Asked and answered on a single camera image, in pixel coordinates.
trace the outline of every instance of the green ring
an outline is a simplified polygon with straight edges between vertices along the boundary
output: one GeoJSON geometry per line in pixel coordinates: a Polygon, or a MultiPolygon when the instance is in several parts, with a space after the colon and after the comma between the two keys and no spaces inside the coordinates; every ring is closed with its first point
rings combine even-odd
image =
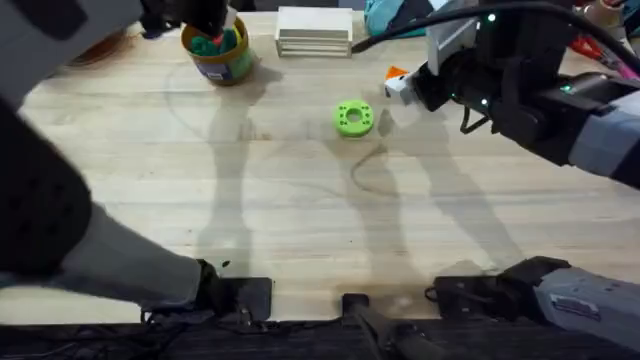
{"type": "Polygon", "coordinates": [[[341,102],[333,111],[333,125],[342,136],[365,136],[373,129],[373,109],[362,100],[341,102]],[[356,114],[360,119],[349,120],[351,114],[356,114]]]}

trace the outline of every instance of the green plastic toy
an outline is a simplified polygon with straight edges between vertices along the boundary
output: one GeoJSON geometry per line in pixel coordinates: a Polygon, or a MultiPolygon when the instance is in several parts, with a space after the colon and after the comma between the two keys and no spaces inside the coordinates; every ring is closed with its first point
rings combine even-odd
{"type": "Polygon", "coordinates": [[[219,46],[204,36],[194,36],[191,39],[191,52],[198,56],[218,56],[233,50],[237,45],[236,32],[224,29],[219,46]]]}
{"type": "Polygon", "coordinates": [[[342,136],[362,137],[373,128],[373,109],[362,100],[345,101],[333,111],[333,125],[342,136]]]}
{"type": "Polygon", "coordinates": [[[237,45],[236,32],[233,29],[224,29],[222,43],[220,44],[220,54],[227,53],[237,45]]]}
{"type": "Polygon", "coordinates": [[[204,36],[194,36],[191,39],[191,52],[198,56],[220,55],[218,47],[204,36]]]}

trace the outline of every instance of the white box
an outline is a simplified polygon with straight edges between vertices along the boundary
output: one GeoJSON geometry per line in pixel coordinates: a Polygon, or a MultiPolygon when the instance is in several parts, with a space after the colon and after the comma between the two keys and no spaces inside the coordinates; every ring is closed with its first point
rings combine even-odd
{"type": "Polygon", "coordinates": [[[275,41],[278,56],[350,57],[353,10],[281,6],[275,41]]]}

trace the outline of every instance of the cable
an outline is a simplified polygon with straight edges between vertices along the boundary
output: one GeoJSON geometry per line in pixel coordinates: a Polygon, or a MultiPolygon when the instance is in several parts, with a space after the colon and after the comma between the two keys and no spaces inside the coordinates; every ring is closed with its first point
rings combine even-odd
{"type": "Polygon", "coordinates": [[[429,15],[429,17],[427,18],[414,21],[403,27],[391,29],[383,32],[382,34],[371,36],[368,39],[365,39],[354,45],[351,49],[351,52],[354,54],[361,53],[382,41],[392,39],[398,35],[402,35],[416,29],[426,28],[453,20],[467,19],[492,13],[507,13],[513,11],[526,11],[529,13],[533,12],[548,14],[559,20],[565,21],[575,28],[590,34],[593,38],[607,47],[613,54],[618,56],[618,58],[631,70],[633,70],[636,74],[640,74],[640,60],[634,54],[629,52],[629,50],[627,50],[624,46],[622,46],[622,44],[620,44],[616,39],[609,35],[609,33],[607,33],[605,30],[599,28],[595,24],[592,24],[588,20],[575,15],[570,10],[540,1],[481,5],[459,10],[451,10],[443,13],[434,13],[432,15],[429,15]]]}
{"type": "Polygon", "coordinates": [[[78,344],[76,343],[71,343],[71,344],[67,344],[67,345],[63,345],[58,347],[57,349],[53,349],[51,351],[47,351],[44,353],[39,353],[39,354],[10,354],[10,355],[3,355],[0,356],[0,359],[12,359],[12,360],[18,360],[18,359],[27,359],[27,358],[44,358],[44,357],[49,357],[55,354],[59,354],[69,348],[72,348],[74,346],[77,346],[78,344]]]}

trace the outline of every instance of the table surface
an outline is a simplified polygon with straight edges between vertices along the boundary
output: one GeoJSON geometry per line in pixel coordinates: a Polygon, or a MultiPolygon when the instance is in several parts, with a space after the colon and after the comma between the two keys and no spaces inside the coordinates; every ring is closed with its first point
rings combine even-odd
{"type": "MultiPolygon", "coordinates": [[[[482,129],[462,107],[392,104],[390,65],[415,69],[424,39],[352,59],[278,58],[275,13],[242,14],[260,66],[211,86],[174,32],[135,32],[117,54],[61,69],[23,112],[123,223],[224,276],[275,281],[275,319],[338,314],[345,292],[393,316],[436,316],[423,290],[440,274],[495,272],[525,257],[563,258],[640,282],[638,193],[556,167],[482,129]],[[341,139],[336,104],[363,99],[367,137],[341,139]]],[[[354,39],[364,37],[356,13],[354,39]]],[[[563,70],[592,64],[568,54],[563,70]]],[[[0,323],[129,322],[132,304],[59,291],[0,293],[0,323]]]]}

